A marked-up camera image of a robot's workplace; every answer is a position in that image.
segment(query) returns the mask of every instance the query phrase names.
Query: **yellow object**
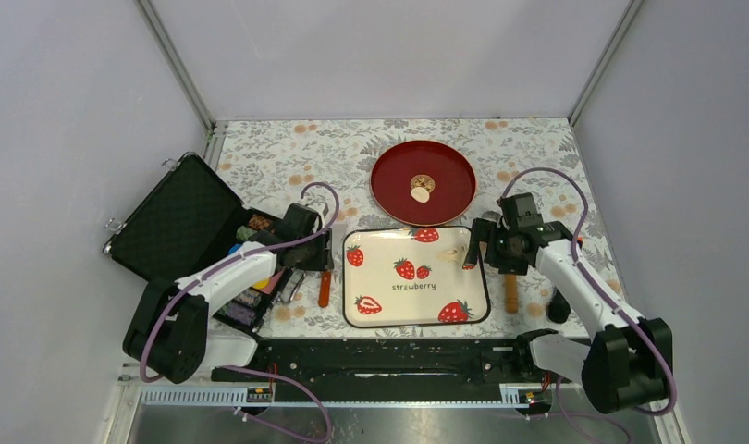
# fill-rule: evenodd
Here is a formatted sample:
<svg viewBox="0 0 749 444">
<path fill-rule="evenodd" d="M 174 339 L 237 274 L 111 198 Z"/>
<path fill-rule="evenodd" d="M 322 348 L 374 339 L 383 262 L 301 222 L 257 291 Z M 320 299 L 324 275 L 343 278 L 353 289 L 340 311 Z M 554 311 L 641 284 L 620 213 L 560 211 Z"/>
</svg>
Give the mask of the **yellow object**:
<svg viewBox="0 0 749 444">
<path fill-rule="evenodd" d="M 269 280 L 271 280 L 271 278 L 261 280 L 260 282 L 252 285 L 252 288 L 255 290 L 262 290 L 265 288 L 266 285 L 268 285 Z"/>
<path fill-rule="evenodd" d="M 516 275 L 505 275 L 505 313 L 519 312 L 519 291 L 516 286 Z"/>
</svg>

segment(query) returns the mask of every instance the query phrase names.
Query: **gray floor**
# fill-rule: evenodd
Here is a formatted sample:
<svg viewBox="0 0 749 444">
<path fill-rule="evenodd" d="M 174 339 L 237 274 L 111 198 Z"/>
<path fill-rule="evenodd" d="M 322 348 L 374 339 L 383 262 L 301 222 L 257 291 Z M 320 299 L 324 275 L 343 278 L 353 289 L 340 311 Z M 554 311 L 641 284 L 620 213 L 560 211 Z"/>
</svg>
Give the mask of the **gray floor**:
<svg viewBox="0 0 749 444">
<path fill-rule="evenodd" d="M 564 390 L 569 411 L 591 412 L 586 401 L 575 392 Z M 381 443 L 561 443 L 588 444 L 563 417 L 526 422 L 510 417 L 512 410 L 493 409 L 349 409 L 330 410 L 336 444 Z M 323 435 L 323 418 L 317 409 L 273 408 L 262 413 L 264 419 L 287 426 L 303 434 Z M 657 443 L 654 423 L 635 412 L 611 415 L 624 423 L 634 443 Z M 606 443 L 625 443 L 627 438 L 616 428 L 598 421 L 576 419 L 588 433 Z M 142 406 L 135 419 L 129 444 L 246 444 L 298 443 L 269 428 L 252 422 L 242 423 L 230 409 L 209 407 Z"/>
</svg>

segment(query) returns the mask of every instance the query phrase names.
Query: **pink object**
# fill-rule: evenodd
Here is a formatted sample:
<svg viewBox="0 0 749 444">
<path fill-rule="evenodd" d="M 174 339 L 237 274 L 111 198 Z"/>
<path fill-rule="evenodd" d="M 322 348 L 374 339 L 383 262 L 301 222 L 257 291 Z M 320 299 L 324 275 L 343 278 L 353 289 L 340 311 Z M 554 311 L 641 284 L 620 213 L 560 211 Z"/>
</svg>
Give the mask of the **pink object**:
<svg viewBox="0 0 749 444">
<path fill-rule="evenodd" d="M 266 284 L 265 287 L 261 289 L 255 289 L 255 290 L 258 290 L 263 294 L 271 294 L 271 291 L 274 291 L 274 287 L 276 287 L 276 283 L 279 282 L 279 278 L 282 278 L 282 273 L 284 272 L 285 270 L 282 270 L 279 273 L 276 273 L 275 275 L 271 276 L 271 278 L 268 279 L 268 284 Z"/>
</svg>

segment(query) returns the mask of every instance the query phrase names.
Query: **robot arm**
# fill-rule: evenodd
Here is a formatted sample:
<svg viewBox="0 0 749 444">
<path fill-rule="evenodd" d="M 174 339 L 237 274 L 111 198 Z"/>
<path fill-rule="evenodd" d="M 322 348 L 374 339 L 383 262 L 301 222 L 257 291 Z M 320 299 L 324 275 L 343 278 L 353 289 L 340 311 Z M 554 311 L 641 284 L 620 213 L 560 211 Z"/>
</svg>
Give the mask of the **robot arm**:
<svg viewBox="0 0 749 444">
<path fill-rule="evenodd" d="M 582 384 L 601 413 L 665 399 L 669 394 L 667 376 L 619 311 L 637 320 L 670 367 L 671 331 L 666 323 L 659 318 L 645 319 L 580 255 L 578 263 L 618 305 L 611 309 L 573 260 L 571 242 L 576 240 L 562 223 L 543 221 L 531 194 L 503 198 L 498 203 L 503 217 L 497 222 L 473 221 L 465 262 L 474 262 L 479 242 L 484 242 L 485 262 L 500 273 L 524 275 L 529 266 L 534 267 L 555 285 L 558 297 L 570 304 L 592 340 L 588 346 L 548 329 L 520 335 L 516 351 L 521 356 L 520 370 L 525 374 L 550 371 Z"/>
<path fill-rule="evenodd" d="M 209 320 L 243 289 L 270 278 L 279 270 L 332 269 L 330 232 L 276 253 L 260 251 L 244 257 L 266 245 L 305 238 L 322 225 L 321 221 L 316 211 L 294 203 L 274 227 L 258 231 L 228 257 L 175 281 L 149 282 L 124 338 L 124 353 L 141 360 L 160 314 L 172 298 L 184 292 L 186 296 L 170 313 L 173 317 L 160 329 L 146 364 L 176 384 L 189 379 L 199 368 L 247 365 L 257 349 L 257 342 L 237 330 L 209 327 Z"/>
</svg>

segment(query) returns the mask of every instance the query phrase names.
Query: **strawberry text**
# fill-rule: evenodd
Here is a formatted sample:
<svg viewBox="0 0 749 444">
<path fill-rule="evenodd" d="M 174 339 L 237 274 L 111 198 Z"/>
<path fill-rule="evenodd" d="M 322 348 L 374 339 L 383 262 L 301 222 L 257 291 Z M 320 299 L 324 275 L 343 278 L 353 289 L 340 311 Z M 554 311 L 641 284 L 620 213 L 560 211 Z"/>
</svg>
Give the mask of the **strawberry text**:
<svg viewBox="0 0 749 444">
<path fill-rule="evenodd" d="M 409 284 L 409 285 L 395 285 L 391 288 L 393 291 L 396 290 L 423 290 L 423 289 L 432 289 L 437 290 L 437 285 L 435 284 Z"/>
</svg>

